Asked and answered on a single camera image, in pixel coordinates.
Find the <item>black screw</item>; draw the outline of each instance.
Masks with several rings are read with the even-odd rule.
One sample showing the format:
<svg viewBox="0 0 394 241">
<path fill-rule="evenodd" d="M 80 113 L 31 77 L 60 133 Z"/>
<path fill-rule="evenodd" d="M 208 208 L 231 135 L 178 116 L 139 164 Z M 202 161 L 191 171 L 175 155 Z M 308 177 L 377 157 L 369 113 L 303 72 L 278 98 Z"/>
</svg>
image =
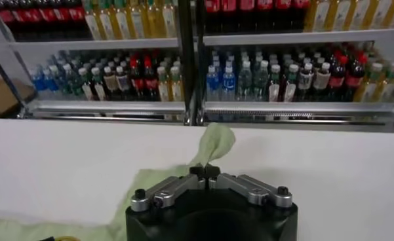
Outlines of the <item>black screw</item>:
<svg viewBox="0 0 394 241">
<path fill-rule="evenodd" d="M 288 194 L 288 188 L 280 186 L 280 187 L 278 187 L 277 192 L 280 195 L 287 195 Z"/>
<path fill-rule="evenodd" d="M 146 190 L 144 189 L 136 189 L 134 195 L 137 199 L 144 199 L 146 197 Z"/>
</svg>

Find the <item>beverage display shelf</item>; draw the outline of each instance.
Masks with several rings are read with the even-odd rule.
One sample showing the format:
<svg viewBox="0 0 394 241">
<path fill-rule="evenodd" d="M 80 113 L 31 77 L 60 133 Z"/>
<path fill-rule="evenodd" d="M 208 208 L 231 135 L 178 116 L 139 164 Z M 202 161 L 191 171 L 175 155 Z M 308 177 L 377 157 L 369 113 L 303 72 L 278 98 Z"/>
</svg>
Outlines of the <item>beverage display shelf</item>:
<svg viewBox="0 0 394 241">
<path fill-rule="evenodd" d="M 177 38 L 164 39 L 125 39 L 110 41 L 59 41 L 59 42 L 10 42 L 14 51 L 41 51 L 47 48 L 61 50 L 102 50 L 138 48 L 177 48 Z"/>
<path fill-rule="evenodd" d="M 334 31 L 311 33 L 209 35 L 204 36 L 203 41 L 206 46 L 220 46 L 376 41 L 380 39 L 392 38 L 394 38 L 394 29 L 372 29 L 360 31 Z"/>
</svg>

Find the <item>water bottle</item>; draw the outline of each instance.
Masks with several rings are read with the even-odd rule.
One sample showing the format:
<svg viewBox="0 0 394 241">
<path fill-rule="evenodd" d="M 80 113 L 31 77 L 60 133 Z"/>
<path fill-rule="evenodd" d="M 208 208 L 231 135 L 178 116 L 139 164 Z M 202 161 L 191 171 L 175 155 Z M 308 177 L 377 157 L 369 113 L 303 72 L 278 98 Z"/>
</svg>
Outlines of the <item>water bottle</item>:
<svg viewBox="0 0 394 241">
<path fill-rule="evenodd" d="M 236 100 L 239 102 L 249 102 L 252 99 L 252 72 L 250 71 L 250 62 L 245 60 L 239 78 L 237 79 L 237 96 Z"/>
</svg>

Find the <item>white tabletop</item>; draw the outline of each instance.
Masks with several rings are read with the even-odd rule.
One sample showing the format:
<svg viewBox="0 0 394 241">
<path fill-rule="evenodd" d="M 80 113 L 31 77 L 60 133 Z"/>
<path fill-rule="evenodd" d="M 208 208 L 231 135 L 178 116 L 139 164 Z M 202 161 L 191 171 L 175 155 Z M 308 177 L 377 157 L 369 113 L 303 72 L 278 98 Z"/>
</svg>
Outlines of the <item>white tabletop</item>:
<svg viewBox="0 0 394 241">
<path fill-rule="evenodd" d="M 299 240 L 394 240 L 394 134 L 233 129 L 214 163 L 286 185 Z M 188 163 L 204 128 L 0 120 L 0 217 L 109 223 L 140 168 Z"/>
</svg>

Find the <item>light green cloth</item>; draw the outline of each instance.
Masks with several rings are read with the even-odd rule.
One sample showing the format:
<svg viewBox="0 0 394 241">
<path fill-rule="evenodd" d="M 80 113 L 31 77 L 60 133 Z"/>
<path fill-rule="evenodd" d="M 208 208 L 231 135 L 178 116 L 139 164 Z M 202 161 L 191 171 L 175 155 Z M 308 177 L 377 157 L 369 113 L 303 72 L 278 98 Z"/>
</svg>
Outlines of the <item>light green cloth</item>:
<svg viewBox="0 0 394 241">
<path fill-rule="evenodd" d="M 148 189 L 168 176 L 184 176 L 190 166 L 202 165 L 227 154 L 235 143 L 235 135 L 226 126 L 210 124 L 199 142 L 199 150 L 194 159 L 183 166 L 168 170 L 140 170 L 134 183 L 125 195 L 111 224 L 101 227 L 82 227 L 56 223 L 21 225 L 17 221 L 0 219 L 0 241 L 37 241 L 50 236 L 74 236 L 82 241 L 125 241 L 125 210 L 130 206 L 134 190 Z"/>
</svg>

